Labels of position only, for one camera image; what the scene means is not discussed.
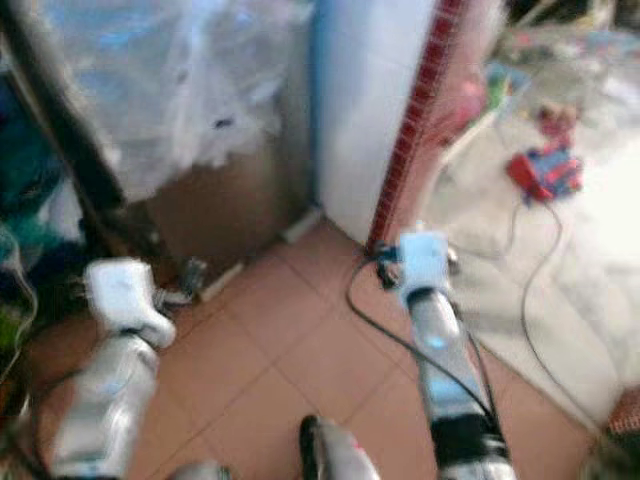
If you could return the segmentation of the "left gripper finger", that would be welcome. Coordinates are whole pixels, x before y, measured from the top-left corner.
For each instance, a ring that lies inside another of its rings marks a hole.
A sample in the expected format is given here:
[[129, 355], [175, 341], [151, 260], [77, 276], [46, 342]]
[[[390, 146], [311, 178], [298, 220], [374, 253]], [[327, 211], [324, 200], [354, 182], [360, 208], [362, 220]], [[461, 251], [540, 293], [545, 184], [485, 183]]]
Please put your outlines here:
[[163, 289], [163, 307], [192, 305], [204, 291], [209, 265], [197, 257], [189, 257], [172, 288]]

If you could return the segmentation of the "clear plastic sheet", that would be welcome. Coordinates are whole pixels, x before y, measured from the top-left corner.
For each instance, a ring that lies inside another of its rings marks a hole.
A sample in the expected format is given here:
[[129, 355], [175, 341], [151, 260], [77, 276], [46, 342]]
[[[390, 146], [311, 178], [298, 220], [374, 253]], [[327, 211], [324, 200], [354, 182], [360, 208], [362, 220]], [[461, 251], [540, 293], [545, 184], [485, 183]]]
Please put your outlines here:
[[282, 129], [315, 0], [29, 0], [44, 51], [125, 201]]

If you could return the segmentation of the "red and blue bag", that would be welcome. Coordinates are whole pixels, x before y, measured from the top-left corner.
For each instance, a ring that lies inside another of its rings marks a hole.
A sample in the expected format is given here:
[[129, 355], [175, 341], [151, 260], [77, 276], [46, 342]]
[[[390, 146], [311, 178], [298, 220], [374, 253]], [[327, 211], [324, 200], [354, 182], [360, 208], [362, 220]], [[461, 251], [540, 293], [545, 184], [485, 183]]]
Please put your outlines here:
[[570, 143], [517, 152], [506, 174], [520, 189], [526, 204], [575, 195], [584, 188], [584, 161], [572, 154]]

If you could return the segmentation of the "silver robot right leg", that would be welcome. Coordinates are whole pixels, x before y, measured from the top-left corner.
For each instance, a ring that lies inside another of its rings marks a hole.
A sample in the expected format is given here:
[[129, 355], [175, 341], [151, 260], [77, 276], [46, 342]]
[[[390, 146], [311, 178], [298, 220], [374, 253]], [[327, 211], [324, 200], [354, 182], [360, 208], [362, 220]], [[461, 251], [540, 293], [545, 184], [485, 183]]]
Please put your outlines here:
[[300, 422], [302, 480], [381, 480], [378, 468], [356, 436], [324, 416]]

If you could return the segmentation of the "small red toy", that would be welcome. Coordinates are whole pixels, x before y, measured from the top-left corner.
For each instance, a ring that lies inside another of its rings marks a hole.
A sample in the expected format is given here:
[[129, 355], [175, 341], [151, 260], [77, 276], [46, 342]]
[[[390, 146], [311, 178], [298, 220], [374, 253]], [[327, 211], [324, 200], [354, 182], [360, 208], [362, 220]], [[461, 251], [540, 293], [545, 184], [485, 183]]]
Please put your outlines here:
[[579, 110], [572, 106], [544, 104], [536, 111], [535, 118], [538, 131], [545, 140], [566, 143], [571, 141], [573, 128], [579, 120]]

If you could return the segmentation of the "silver robot left leg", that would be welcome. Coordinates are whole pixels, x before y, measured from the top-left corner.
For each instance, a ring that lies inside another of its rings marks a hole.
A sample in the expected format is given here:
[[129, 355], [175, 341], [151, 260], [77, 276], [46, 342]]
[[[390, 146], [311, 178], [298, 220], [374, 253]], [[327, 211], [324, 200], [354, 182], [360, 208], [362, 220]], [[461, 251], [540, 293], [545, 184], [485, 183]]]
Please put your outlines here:
[[174, 468], [165, 480], [232, 480], [230, 470], [211, 460], [193, 461]]

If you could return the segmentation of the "silver robot leg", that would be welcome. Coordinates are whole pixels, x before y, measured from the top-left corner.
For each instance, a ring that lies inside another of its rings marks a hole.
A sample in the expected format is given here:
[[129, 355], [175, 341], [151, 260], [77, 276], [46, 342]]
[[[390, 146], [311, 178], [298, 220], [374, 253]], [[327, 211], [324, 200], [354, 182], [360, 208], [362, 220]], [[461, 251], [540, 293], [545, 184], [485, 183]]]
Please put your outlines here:
[[356, 436], [324, 416], [300, 422], [302, 480], [381, 480], [378, 468]]
[[230, 470], [211, 460], [193, 461], [174, 468], [165, 480], [232, 480]]

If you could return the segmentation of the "teal cloth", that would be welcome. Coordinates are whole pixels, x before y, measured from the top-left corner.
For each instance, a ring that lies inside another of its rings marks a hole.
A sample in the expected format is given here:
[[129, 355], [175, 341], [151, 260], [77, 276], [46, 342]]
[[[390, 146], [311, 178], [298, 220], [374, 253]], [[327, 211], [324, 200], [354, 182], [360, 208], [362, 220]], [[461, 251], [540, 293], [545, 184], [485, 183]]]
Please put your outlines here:
[[61, 163], [9, 84], [0, 96], [0, 216], [9, 233], [31, 242], [44, 233], [38, 214], [61, 183]]

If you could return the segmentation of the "green plastic bag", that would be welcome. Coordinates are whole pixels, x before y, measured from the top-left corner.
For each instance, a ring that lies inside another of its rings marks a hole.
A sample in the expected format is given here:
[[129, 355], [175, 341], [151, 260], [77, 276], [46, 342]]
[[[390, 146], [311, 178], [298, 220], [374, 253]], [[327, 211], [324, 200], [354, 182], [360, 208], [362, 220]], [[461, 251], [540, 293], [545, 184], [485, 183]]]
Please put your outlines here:
[[26, 308], [3, 305], [0, 310], [0, 351], [10, 355], [18, 348], [28, 315]]

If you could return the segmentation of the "pink bag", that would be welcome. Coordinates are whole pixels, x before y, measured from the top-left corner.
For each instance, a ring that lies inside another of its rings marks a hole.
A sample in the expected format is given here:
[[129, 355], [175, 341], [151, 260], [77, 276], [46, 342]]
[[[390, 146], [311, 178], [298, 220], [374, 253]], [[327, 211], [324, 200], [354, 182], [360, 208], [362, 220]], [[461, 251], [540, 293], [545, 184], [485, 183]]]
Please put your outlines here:
[[463, 79], [460, 87], [454, 92], [448, 119], [458, 131], [465, 131], [477, 116], [488, 109], [488, 84], [484, 79], [472, 77]]

